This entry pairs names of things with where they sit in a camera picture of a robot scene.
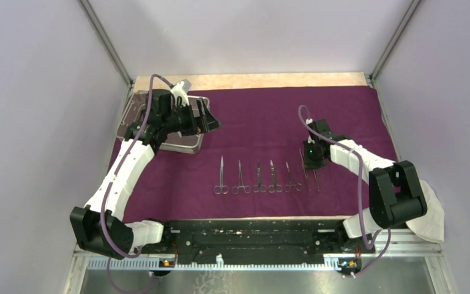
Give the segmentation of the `surgical scissors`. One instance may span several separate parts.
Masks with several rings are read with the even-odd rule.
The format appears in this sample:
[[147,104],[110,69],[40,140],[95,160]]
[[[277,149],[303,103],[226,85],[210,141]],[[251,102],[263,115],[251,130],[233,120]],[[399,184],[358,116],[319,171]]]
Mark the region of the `surgical scissors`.
[[272,159],[270,160],[270,174],[271,174],[272,183],[268,187],[269,193],[282,192],[283,188],[281,185],[278,184],[277,175],[275,171],[275,165]]

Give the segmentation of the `metal tweezers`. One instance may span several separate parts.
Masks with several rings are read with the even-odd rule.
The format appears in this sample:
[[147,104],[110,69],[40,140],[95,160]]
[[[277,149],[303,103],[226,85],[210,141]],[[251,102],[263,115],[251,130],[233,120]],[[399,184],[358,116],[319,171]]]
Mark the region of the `metal tweezers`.
[[318,176],[318,170],[317,169],[313,169],[313,176],[315,178],[315,183],[316,183],[316,190],[318,192],[320,192],[320,185],[319,185],[319,176]]
[[307,169],[304,169],[304,176],[305,176],[305,182],[306,182],[307,190],[310,192],[311,191],[310,178],[309,178]]

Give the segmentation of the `maroon wrap cloth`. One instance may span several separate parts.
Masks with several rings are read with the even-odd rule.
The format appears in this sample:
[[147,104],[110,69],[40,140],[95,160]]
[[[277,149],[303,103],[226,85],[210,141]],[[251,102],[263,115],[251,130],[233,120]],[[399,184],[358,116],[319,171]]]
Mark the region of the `maroon wrap cloth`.
[[[196,154],[159,151],[141,174],[129,198],[125,222],[242,218],[266,216],[352,216],[358,212],[357,176],[328,164],[307,190],[299,149],[308,130],[299,119],[305,105],[315,120],[325,119],[331,131],[346,135],[383,158],[397,158],[392,139],[382,121],[377,92],[368,86],[259,88],[198,91],[211,102],[211,113],[221,128],[204,136]],[[224,159],[226,195],[216,195],[220,158]],[[269,193],[270,160],[282,192]],[[238,160],[249,194],[234,195]],[[265,193],[252,191],[257,160]],[[285,162],[301,191],[286,193],[289,183]]]

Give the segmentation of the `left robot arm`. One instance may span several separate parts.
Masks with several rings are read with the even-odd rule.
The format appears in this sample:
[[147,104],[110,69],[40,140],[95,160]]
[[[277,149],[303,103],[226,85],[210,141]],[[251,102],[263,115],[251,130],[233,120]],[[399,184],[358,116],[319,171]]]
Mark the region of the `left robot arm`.
[[124,222],[124,214],[142,172],[171,134],[192,137],[220,128],[209,99],[189,97],[183,90],[155,89],[146,93],[134,120],[127,126],[119,152],[94,195],[74,207],[70,224],[77,246],[85,251],[122,260],[150,246],[157,253],[172,243],[160,220]]

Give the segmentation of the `small curved hemostat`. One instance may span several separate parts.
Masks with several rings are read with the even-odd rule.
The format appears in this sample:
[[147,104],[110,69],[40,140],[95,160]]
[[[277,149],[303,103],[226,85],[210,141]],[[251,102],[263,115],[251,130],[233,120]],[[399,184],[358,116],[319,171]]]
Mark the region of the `small curved hemostat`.
[[289,163],[287,161],[285,162],[285,165],[286,165],[286,169],[287,169],[287,172],[288,172],[288,179],[289,179],[289,183],[284,186],[285,192],[286,193],[291,193],[294,190],[301,191],[302,190],[302,185],[300,183],[297,183],[294,180],[293,173],[292,173],[291,168],[289,166]]

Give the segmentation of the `surgical forceps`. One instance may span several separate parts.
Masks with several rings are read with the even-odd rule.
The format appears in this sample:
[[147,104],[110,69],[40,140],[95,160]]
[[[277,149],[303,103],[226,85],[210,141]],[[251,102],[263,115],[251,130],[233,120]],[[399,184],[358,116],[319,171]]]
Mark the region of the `surgical forceps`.
[[226,195],[229,192],[229,187],[224,183],[224,159],[220,158],[220,171],[219,171],[219,184],[214,187],[216,195]]

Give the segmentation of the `metal spatula handle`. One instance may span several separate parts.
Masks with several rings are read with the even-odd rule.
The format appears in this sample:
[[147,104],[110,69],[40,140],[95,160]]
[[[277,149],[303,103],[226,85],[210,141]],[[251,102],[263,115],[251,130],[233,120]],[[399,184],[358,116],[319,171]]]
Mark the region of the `metal spatula handle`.
[[305,157],[302,148],[299,149],[302,168],[305,170]]

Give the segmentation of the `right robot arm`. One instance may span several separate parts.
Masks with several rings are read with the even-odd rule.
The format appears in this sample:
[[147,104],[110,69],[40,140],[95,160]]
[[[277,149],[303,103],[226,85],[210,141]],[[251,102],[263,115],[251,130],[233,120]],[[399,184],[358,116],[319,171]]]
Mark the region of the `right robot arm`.
[[327,121],[305,120],[303,165],[317,170],[328,162],[358,177],[358,212],[340,222],[334,243],[351,252],[359,238],[427,214],[428,205],[415,166],[372,153],[345,135],[335,135]]

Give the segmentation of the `small metal scissors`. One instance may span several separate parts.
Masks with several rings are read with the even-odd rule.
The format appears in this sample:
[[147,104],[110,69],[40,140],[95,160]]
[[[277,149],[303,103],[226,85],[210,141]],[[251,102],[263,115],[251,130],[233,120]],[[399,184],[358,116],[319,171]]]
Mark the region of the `small metal scissors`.
[[267,187],[262,182],[261,165],[258,160],[256,165],[256,184],[253,186],[252,191],[255,193],[265,193],[267,191]]

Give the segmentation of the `surgical clamp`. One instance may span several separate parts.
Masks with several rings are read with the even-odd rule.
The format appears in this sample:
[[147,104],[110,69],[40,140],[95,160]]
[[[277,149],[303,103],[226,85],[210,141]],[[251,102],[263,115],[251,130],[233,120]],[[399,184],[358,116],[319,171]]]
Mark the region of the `surgical clamp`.
[[237,195],[239,193],[249,194],[251,192],[251,187],[244,184],[244,174],[242,171],[241,161],[238,160],[238,174],[237,174],[237,185],[232,187],[232,193]]

